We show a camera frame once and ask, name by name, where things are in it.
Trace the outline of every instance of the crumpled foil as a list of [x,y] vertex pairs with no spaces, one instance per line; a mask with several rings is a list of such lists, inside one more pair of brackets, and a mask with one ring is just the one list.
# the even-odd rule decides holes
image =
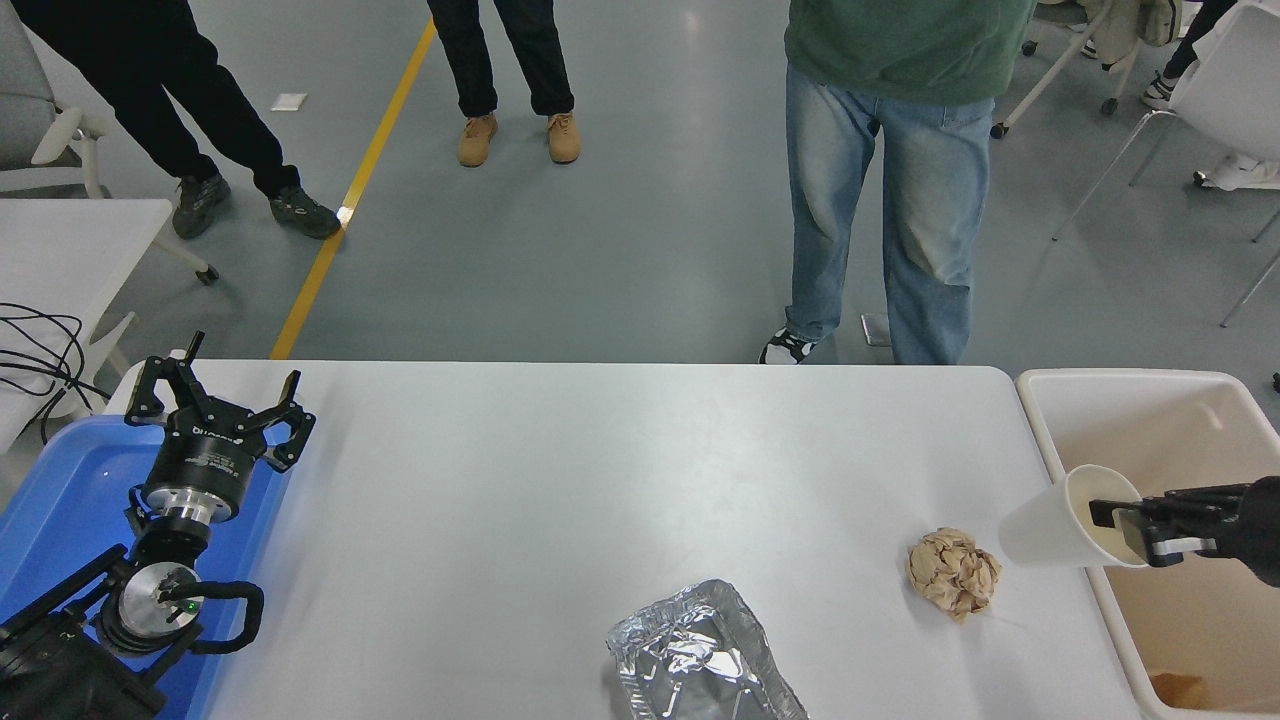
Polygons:
[[808,720],[733,585],[707,580],[609,630],[635,720]]
[[938,528],[920,538],[906,559],[911,587],[956,623],[982,612],[996,594],[1000,561],[979,550],[973,536]]

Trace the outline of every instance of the crumpled paper ball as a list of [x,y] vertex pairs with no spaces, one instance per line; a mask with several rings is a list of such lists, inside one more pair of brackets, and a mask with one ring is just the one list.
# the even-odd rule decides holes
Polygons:
[[938,528],[920,538],[906,559],[906,574],[920,597],[956,623],[982,612],[996,594],[1000,562],[978,548],[969,533]]

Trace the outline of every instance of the chair wheel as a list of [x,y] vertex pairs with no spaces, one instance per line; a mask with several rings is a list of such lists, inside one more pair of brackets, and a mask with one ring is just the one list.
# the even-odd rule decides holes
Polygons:
[[216,281],[220,275],[218,274],[218,270],[210,265],[207,270],[197,272],[196,277],[200,278],[200,284],[214,284],[214,281]]

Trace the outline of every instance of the aluminum foil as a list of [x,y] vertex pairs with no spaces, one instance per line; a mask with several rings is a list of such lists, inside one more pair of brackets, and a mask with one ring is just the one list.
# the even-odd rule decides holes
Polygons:
[[808,720],[764,629],[724,580],[660,600],[609,630],[636,720]]

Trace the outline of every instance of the blue tray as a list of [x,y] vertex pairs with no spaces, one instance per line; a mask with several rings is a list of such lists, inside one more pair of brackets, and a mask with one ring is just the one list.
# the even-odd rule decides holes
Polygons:
[[[119,415],[84,418],[54,436],[0,515],[0,623],[110,546],[133,546],[133,532],[123,512],[129,503],[128,491],[146,480],[163,437],[163,428],[134,428]],[[285,436],[268,433],[268,439],[275,443]],[[287,486],[287,473],[282,477],[257,462],[241,514],[212,527],[209,550],[196,565],[201,579],[252,580]],[[205,626],[201,638],[236,635],[242,605],[206,603],[200,614]],[[253,646],[241,652],[253,652]],[[155,657],[125,664],[137,670]],[[204,717],[220,659],[188,653],[170,667],[156,684],[169,698],[157,717]]]

